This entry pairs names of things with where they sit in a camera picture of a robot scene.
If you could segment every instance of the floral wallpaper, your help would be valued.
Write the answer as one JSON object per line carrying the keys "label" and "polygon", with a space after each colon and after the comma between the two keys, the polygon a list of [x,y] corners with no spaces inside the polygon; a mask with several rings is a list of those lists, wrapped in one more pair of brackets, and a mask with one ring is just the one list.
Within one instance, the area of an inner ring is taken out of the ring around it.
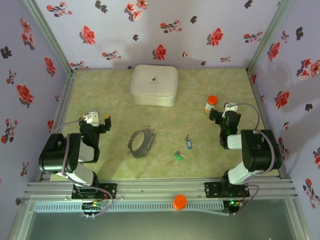
{"label": "floral wallpaper", "polygon": [[5,240],[27,183],[39,172],[67,74],[23,1],[2,1],[0,22],[0,239]]}
{"label": "floral wallpaper", "polygon": [[132,69],[246,68],[279,0],[35,2],[72,69]]}
{"label": "floral wallpaper", "polygon": [[315,240],[320,239],[319,8],[316,0],[292,1],[251,71]]}

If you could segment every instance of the keychain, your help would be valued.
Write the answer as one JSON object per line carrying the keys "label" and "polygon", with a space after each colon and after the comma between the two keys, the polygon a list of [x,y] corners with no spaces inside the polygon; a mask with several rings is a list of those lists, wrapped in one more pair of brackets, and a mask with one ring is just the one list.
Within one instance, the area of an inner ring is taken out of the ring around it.
{"label": "keychain", "polygon": [[186,147],[188,149],[192,149],[192,144],[191,144],[191,141],[189,140],[188,136],[189,136],[189,134],[187,134],[186,138],[184,139],[186,141]]}

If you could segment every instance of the orange bottle cap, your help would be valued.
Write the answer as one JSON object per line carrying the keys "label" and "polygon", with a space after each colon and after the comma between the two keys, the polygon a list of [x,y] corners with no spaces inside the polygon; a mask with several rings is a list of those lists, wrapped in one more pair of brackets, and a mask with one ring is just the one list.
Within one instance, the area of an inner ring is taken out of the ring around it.
{"label": "orange bottle cap", "polygon": [[187,199],[183,195],[177,195],[173,200],[173,207],[175,210],[180,211],[187,205]]}
{"label": "orange bottle cap", "polygon": [[218,103],[218,98],[215,95],[211,95],[208,97],[208,104],[216,105]]}

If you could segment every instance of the white case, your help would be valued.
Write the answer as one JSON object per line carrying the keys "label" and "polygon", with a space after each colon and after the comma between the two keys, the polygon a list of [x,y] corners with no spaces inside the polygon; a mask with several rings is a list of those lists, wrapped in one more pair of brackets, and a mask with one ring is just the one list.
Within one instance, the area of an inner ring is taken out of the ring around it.
{"label": "white case", "polygon": [[173,66],[138,65],[131,94],[134,103],[170,107],[176,103],[178,71]]}

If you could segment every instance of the pill bottle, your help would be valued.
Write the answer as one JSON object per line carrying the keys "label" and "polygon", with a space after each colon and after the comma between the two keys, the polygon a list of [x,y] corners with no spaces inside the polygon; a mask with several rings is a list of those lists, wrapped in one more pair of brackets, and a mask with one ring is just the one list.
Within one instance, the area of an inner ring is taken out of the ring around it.
{"label": "pill bottle", "polygon": [[211,109],[213,109],[217,103],[218,103],[218,98],[215,95],[209,96],[205,103],[204,111],[207,114],[209,114]]}

